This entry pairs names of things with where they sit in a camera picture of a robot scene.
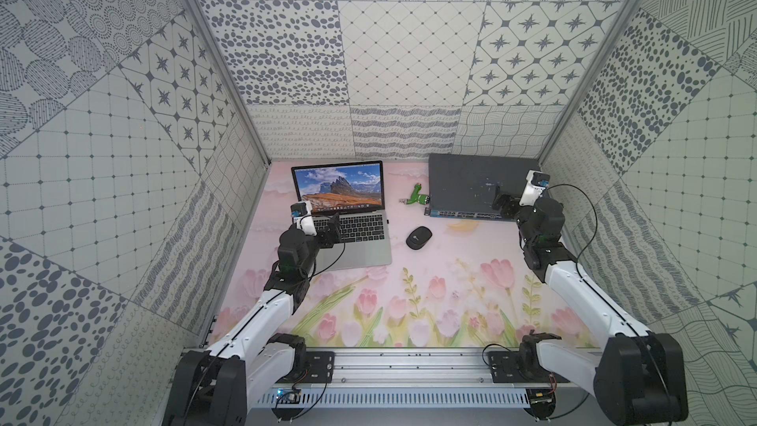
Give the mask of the black wireless mouse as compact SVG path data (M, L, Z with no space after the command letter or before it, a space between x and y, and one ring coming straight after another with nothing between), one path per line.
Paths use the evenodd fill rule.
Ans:
M405 244L411 250L423 249L433 237L433 232L425 226L414 229L407 237Z

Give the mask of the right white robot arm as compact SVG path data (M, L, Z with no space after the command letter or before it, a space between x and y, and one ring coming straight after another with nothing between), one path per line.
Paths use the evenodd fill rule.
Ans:
M520 248L532 274L549 286L599 342L599 355L581 353L552 333L526 334L516 355L522 378L563 378L593 396L615 425L667 425L689 416L680 344L654 333L606 294L561 242L563 206L547 187L529 183L516 203Z

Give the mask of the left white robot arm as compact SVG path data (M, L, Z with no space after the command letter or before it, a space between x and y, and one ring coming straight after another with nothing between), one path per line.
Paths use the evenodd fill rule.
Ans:
M244 425L274 384L305 375L305 341L279 329L305 301L319 251L336 238L317 234L307 203L292 205L291 212L292 225L279 238L278 260L254 307L210 347L179 359L164 425Z

